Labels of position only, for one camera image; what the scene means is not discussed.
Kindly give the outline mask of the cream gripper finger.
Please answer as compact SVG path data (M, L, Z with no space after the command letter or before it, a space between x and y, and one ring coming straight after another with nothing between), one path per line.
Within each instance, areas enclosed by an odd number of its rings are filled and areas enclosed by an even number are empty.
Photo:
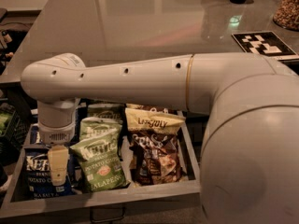
M49 150L50 178L53 186L61 186L65 183L68 157L68 149L63 145L53 146Z

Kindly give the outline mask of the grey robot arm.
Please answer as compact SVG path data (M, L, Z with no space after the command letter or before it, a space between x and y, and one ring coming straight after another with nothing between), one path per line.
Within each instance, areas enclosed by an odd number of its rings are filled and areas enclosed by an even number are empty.
M209 116L200 186L205 224L299 224L299 76L252 53L87 67L72 54L28 65L38 102L98 98Z

